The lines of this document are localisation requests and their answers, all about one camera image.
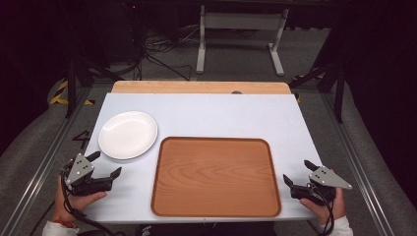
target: table leg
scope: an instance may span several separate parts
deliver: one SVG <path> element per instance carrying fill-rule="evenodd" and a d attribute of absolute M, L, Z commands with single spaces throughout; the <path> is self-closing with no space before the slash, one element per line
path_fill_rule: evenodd
<path fill-rule="evenodd" d="M 197 74 L 202 74 L 205 71 L 205 58 L 206 58 L 206 41 L 205 41 L 205 6 L 202 6 L 201 16 L 200 16 L 200 47 L 199 55 L 197 57 Z"/>
<path fill-rule="evenodd" d="M 278 48 L 279 42 L 281 41 L 281 36 L 285 27 L 287 16 L 288 16 L 288 9 L 285 9 L 282 11 L 281 19 L 276 29 L 275 41 L 274 43 L 268 44 L 268 49 L 269 49 L 270 57 L 272 58 L 273 66 L 275 68 L 276 74 L 279 76 L 284 75 L 284 70 L 282 68 L 281 61 L 279 60 L 279 57 L 278 57 L 277 48 Z"/>
<path fill-rule="evenodd" d="M 76 68 L 74 65 L 74 60 L 70 60 L 70 62 L 68 63 L 68 69 L 67 69 L 67 73 L 68 73 L 68 109 L 67 109 L 67 115 L 66 118 L 70 117 L 71 114 L 73 113 L 73 111 L 76 108 Z"/>

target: metal stand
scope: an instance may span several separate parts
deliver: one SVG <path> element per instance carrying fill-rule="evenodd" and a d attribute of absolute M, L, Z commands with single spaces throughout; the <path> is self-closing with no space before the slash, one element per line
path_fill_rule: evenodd
<path fill-rule="evenodd" d="M 334 65 L 329 64 L 326 66 L 323 66 L 322 68 L 318 68 L 316 70 L 313 70 L 306 76 L 302 77 L 301 79 L 298 79 L 297 81 L 293 81 L 289 84 L 289 87 L 291 89 L 294 89 L 307 81 L 310 81 L 314 77 L 325 73 L 322 80 L 317 85 L 317 89 L 319 92 L 329 92 L 334 85 L 334 83 L 337 82 L 336 86 L 336 95 L 335 95 L 335 102 L 334 102 L 334 115 L 337 118 L 337 121 L 339 123 L 343 123 L 341 119 L 341 107 L 343 102 L 343 90 L 344 90 L 344 72 L 340 65 Z"/>
<path fill-rule="evenodd" d="M 89 68 L 93 68 L 100 74 L 113 81 L 124 81 L 125 79 L 115 75 L 109 70 L 96 65 L 90 60 L 83 58 L 77 53 L 72 54 L 72 58 L 68 62 L 68 109 L 66 118 L 70 117 L 77 106 L 77 79 L 81 82 L 83 87 L 91 87 L 94 83 L 92 76 L 89 74 Z"/>
<path fill-rule="evenodd" d="M 240 30 L 276 30 L 276 37 L 273 43 L 268 44 L 270 57 L 276 74 L 284 75 L 281 61 L 276 52 L 281 40 L 288 9 L 282 14 L 231 14 L 231 13 L 206 13 L 205 6 L 202 6 L 200 16 L 200 46 L 197 57 L 197 74 L 205 70 L 206 58 L 206 29 L 240 29 Z"/>

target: yellow tape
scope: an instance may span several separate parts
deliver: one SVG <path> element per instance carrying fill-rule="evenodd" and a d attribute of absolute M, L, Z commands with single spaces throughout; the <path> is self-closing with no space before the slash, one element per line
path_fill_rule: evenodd
<path fill-rule="evenodd" d="M 300 103 L 300 102 L 301 102 L 301 96 L 300 96 L 300 93 L 295 92 L 295 93 L 294 93 L 294 96 L 295 96 L 295 99 L 297 100 L 297 103 Z"/>
<path fill-rule="evenodd" d="M 67 80 L 65 80 L 61 83 L 58 90 L 56 90 L 56 92 L 55 92 L 55 96 L 51 99 L 50 104 L 59 103 L 59 104 L 63 104 L 63 105 L 68 105 L 68 99 L 61 99 L 61 94 L 67 86 L 68 86 L 68 81 Z M 86 100 L 84 102 L 84 105 L 94 105 L 94 104 L 95 104 L 95 100 Z"/>

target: table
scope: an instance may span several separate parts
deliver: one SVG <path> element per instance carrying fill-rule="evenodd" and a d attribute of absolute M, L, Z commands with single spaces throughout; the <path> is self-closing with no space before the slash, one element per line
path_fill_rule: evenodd
<path fill-rule="evenodd" d="M 276 74 L 284 75 L 281 61 L 277 53 L 278 44 L 281 40 L 288 9 L 281 14 L 243 14 L 243 13 L 207 13 L 202 6 L 200 17 L 200 46 L 197 57 L 197 74 L 202 74 L 206 60 L 206 29 L 239 29 L 239 30 L 275 30 L 273 43 L 268 44 L 268 50 L 272 59 Z"/>
<path fill-rule="evenodd" d="M 243 94 L 231 94 L 240 91 Z M 94 161 L 93 177 L 122 166 L 112 191 L 87 210 L 89 218 L 110 223 L 179 223 L 290 220 L 314 217 L 291 199 L 282 174 L 305 185 L 311 171 L 304 159 L 321 165 L 298 103 L 285 83 L 117 82 L 98 115 L 86 155 L 97 150 L 98 133 L 114 115 L 140 110 L 158 125 L 154 145 L 143 155 L 116 160 L 104 153 Z M 150 208 L 159 145 L 170 136 L 262 138 L 269 143 L 281 199 L 281 214 L 271 218 L 159 217 Z"/>

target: wooden table edge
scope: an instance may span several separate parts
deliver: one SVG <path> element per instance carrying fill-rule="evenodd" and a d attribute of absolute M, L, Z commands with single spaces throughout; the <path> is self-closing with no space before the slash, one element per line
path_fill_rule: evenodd
<path fill-rule="evenodd" d="M 111 92 L 291 94 L 287 83 L 278 82 L 119 81 Z"/>

